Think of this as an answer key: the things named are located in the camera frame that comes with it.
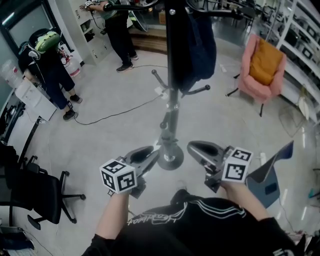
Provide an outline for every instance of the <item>shoe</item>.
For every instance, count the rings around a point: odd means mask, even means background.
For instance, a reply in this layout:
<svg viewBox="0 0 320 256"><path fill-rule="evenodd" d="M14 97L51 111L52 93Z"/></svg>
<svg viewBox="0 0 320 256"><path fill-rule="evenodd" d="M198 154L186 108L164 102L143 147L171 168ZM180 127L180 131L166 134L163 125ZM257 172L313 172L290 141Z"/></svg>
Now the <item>shoe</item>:
<svg viewBox="0 0 320 256"><path fill-rule="evenodd" d="M81 103L82 102L82 98L80 98L78 95L72 95L72 96L70 96L70 100L72 101L72 102L75 102L75 103Z"/></svg>
<svg viewBox="0 0 320 256"><path fill-rule="evenodd" d="M136 54L136 55L130 57L130 59L133 60L133 61L137 61L137 60L139 60L139 57L138 57L138 55Z"/></svg>
<svg viewBox="0 0 320 256"><path fill-rule="evenodd" d="M78 117L78 113L70 109L68 112L66 112L63 115L63 120L67 122L67 121L70 121L71 119L76 119L77 117Z"/></svg>
<svg viewBox="0 0 320 256"><path fill-rule="evenodd" d="M176 186L176 191L179 191L179 190L188 191L187 184L183 180L178 180L175 186Z"/></svg>
<svg viewBox="0 0 320 256"><path fill-rule="evenodd" d="M126 72L127 70L132 70L134 68L134 65L132 63L130 63L129 65L122 65L121 67L117 68L116 71L118 73L123 73Z"/></svg>

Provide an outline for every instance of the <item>black office chair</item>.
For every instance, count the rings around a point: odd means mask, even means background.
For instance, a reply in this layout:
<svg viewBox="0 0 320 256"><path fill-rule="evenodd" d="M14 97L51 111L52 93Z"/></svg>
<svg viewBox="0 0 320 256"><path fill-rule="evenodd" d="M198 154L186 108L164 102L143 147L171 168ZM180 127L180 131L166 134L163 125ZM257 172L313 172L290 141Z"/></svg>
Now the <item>black office chair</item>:
<svg viewBox="0 0 320 256"><path fill-rule="evenodd" d="M80 198L85 200L86 196L84 194L63 194L65 176L68 177L70 175L68 171L63 171L59 180L54 176L43 173L43 169L39 168L39 170L40 172L35 174L33 210L41 215L41 217L34 219L28 215L27 217L31 225L37 230L41 230L40 222L42 221L47 220L53 224L58 224L61 210L64 211L72 223L76 224L77 219L71 218L63 199Z"/></svg>

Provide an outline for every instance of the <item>floor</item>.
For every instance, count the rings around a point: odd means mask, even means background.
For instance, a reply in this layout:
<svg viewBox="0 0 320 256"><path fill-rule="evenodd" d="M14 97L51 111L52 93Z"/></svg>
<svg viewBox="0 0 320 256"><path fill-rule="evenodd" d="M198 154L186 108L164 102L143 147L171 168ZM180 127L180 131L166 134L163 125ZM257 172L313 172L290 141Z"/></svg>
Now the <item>floor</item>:
<svg viewBox="0 0 320 256"><path fill-rule="evenodd" d="M130 210L139 214L150 208L167 205L176 191L177 181L187 183L190 193L202 197L224 196L221 190L214 194L204 185L205 171L190 157L186 146L192 140L204 140L219 144L239 146L254 152L250 171L260 166L261 152L267 159L285 144L294 140L293 157L275 165L281 190L281 201L268 211L277 218L281 227L291 231L286 215L294 230L312 234L319 229L319 205L308 199L311 188L318 188L316 173L316 145L318 138L311 125L306 124L293 138L293 123L279 112L290 106L277 97L265 105L259 116L260 105L238 92L226 98L225 94L235 86L233 76L240 70L243 49L229 42L216 39L218 55L215 75L201 80L194 88L210 85L211 90L184 97L180 102L177 129L178 144L184 150L184 163L175 171L165 171L157 164L146 176L147 188L137 200L130 198ZM167 65L167 56L139 51L134 64ZM164 81L167 69L145 66L123 74L116 72L120 59L112 52L97 67L84 66L82 78L76 82L76 91L83 98L74 108L79 112L78 121L89 123L97 119L126 111L157 96L159 86L152 69L157 69ZM48 221L41 223L41 231L33 228L27 214L36 218L35 212L14 209L15 225L31 232L53 255L81 255L89 246L105 205L109 201L108 190L103 186L99 166L111 158L124 156L131 150L153 145L160 135L159 124L166 111L166 100L157 99L129 113L111 117L92 124L80 125L74 120L64 122L61 111L51 118L49 125L41 124L28 149L27 155L37 155L37 163L52 175L59 177L66 170L66 194L86 195L86 200L70 200L69 207L77 218L77 224L69 222L64 213L59 225ZM38 255L49 255L37 246Z"/></svg>

